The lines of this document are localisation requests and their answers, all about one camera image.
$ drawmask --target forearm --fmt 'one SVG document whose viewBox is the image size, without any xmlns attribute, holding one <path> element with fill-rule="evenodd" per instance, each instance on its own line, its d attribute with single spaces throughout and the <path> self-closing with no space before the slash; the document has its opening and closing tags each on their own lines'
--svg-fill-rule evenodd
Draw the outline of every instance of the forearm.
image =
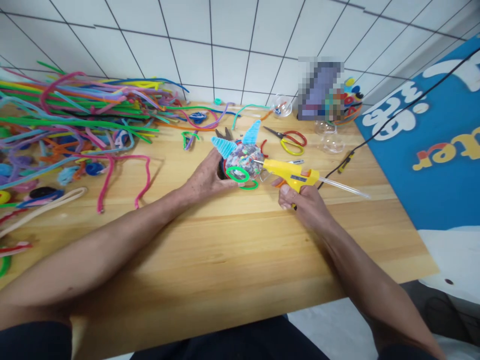
<svg viewBox="0 0 480 360">
<path fill-rule="evenodd" d="M 346 294 L 367 318 L 377 348 L 402 342 L 438 359 L 443 353 L 408 294 L 333 218 L 315 232 L 323 239 Z"/>
<path fill-rule="evenodd" d="M 193 202 L 186 191 L 177 189 L 126 213 L 38 262 L 0 292 L 0 301 L 49 306 L 91 291 Z"/>
</svg>

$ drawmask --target left hand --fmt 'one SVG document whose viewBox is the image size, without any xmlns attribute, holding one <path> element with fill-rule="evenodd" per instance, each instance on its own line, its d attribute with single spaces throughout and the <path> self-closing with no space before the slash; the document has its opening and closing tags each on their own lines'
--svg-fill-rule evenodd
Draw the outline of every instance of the left hand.
<svg viewBox="0 0 480 360">
<path fill-rule="evenodd" d="M 213 148 L 183 186 L 195 199 L 201 201 L 242 186 L 231 179 L 220 180 L 217 169 L 221 159 L 218 150 Z"/>
</svg>

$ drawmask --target hot glue gun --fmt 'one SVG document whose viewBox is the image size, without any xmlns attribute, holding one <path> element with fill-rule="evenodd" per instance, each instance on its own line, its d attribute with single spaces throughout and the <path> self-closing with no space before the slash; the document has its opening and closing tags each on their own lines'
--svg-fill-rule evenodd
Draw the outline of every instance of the hot glue gun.
<svg viewBox="0 0 480 360">
<path fill-rule="evenodd" d="M 304 185 L 315 185 L 320 178 L 320 173 L 317 170 L 310 169 L 307 175 L 302 175 L 302 166 L 295 165 L 290 162 L 283 162 L 278 160 L 265 159 L 262 161 L 253 160 L 256 163 L 262 164 L 263 168 L 269 173 L 277 175 L 283 179 L 276 187 L 280 188 L 283 184 L 288 184 L 297 193 Z"/>
</svg>

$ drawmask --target hand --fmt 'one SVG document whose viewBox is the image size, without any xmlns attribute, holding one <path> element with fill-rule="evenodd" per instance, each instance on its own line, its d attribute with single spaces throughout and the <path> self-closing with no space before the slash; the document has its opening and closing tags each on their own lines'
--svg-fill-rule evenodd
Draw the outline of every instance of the hand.
<svg viewBox="0 0 480 360">
<path fill-rule="evenodd" d="M 220 153 L 213 148 L 183 186 L 198 201 L 242 185 L 231 179 L 220 180 L 217 169 L 221 159 Z"/>
<path fill-rule="evenodd" d="M 277 186 L 282 180 L 280 177 L 271 185 Z M 278 192 L 278 204 L 284 210 L 292 209 L 292 204 L 295 204 L 297 207 L 296 215 L 299 220 L 306 228 L 311 230 L 319 230 L 322 224 L 334 221 L 315 186 L 302 186 L 300 193 L 298 193 L 284 184 Z"/>
</svg>

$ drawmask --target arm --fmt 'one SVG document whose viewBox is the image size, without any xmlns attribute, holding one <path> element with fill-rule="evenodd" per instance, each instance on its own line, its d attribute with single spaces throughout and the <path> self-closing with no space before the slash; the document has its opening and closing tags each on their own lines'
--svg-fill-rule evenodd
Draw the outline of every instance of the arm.
<svg viewBox="0 0 480 360">
<path fill-rule="evenodd" d="M 297 193 L 283 185 L 278 203 L 283 209 L 296 204 L 299 220 L 318 242 L 323 240 L 346 294 L 371 328 L 378 352 L 406 344 L 446 359 L 407 293 L 335 221 L 315 187 L 304 186 Z"/>
<path fill-rule="evenodd" d="M 238 186 L 220 180 L 213 149 L 181 188 L 126 213 L 39 261 L 0 291 L 0 330 L 34 321 L 70 325 L 69 300 L 110 279 L 189 207 Z"/>
</svg>

